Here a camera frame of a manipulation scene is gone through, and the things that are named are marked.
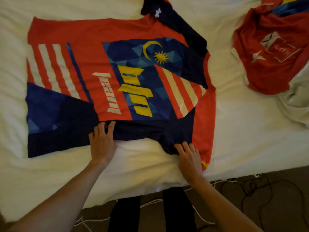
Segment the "white fabric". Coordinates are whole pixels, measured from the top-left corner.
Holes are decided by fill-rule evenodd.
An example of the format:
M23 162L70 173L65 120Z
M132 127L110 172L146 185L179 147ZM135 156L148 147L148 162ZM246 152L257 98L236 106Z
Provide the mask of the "white fabric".
M205 176L226 179L309 165L309 132L278 109L275 98L243 82L230 53L234 30L260 0L170 0L208 42L217 87L213 157ZM89 147L27 155L26 38L32 16L42 19L138 19L143 0L0 0L0 210L14 221L52 195L90 160ZM178 156L153 140L118 142L84 207L185 185Z
M309 62L290 81L290 89L278 95L281 111L290 119L309 127Z

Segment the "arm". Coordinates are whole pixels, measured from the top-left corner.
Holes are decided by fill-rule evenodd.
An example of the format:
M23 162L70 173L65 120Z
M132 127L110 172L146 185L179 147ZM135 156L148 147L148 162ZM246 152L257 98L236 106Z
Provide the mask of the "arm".
M87 167L8 231L71 231L93 185L116 150L113 139L115 122L110 123L107 134L105 125L105 122L100 123L94 128L94 133L89 134L92 159Z
M181 145L175 144L175 148L180 155L179 169L182 175L201 195L224 232L262 231L203 177L201 157L193 144L183 142Z

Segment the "floor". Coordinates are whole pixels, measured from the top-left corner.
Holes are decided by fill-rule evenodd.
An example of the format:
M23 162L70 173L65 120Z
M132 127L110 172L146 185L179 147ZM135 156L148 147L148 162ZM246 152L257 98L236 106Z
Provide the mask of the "floor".
M216 189L222 191L222 194L239 209L243 206L244 213L258 226L263 225L264 231L309 231L303 221L305 217L309 222L309 166L261 174L258 178L247 176L235 180L237 183L218 182ZM199 214L206 221L215 222L213 215L196 191L191 189L186 193ZM141 199L141 204L160 198L162 198L161 192L145 195ZM101 206L84 209L78 218L81 216L83 220L108 218L115 204L116 201L111 201ZM143 207L140 214L139 232L165 231L163 210L162 202ZM195 221L198 231L221 231L216 225L205 223L197 214L195 214ZM85 223L92 232L104 232L108 229L109 220ZM9 226L10 224L4 224L0 219L0 232L5 231ZM80 224L72 231L89 232L90 230Z

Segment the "leg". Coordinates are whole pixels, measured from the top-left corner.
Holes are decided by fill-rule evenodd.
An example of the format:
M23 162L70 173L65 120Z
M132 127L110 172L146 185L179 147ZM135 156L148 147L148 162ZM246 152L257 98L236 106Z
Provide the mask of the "leg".
M182 187L163 191L166 232L196 232L194 210Z
M141 196L120 199L111 212L108 232L138 232Z

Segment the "wrinkled sheet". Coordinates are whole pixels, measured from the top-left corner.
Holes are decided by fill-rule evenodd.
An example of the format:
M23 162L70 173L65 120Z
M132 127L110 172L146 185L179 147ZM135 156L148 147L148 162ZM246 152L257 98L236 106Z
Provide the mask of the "wrinkled sheet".
M209 74L217 87L214 149L204 175L209 180L309 165L309 132L286 118L274 97L246 87L231 54L232 36L260 0L169 0L208 42ZM27 159L26 43L41 19L139 19L143 0L0 0L0 211L21 218L52 195L90 161L79 147ZM177 155L153 140L119 141L84 207L186 185Z

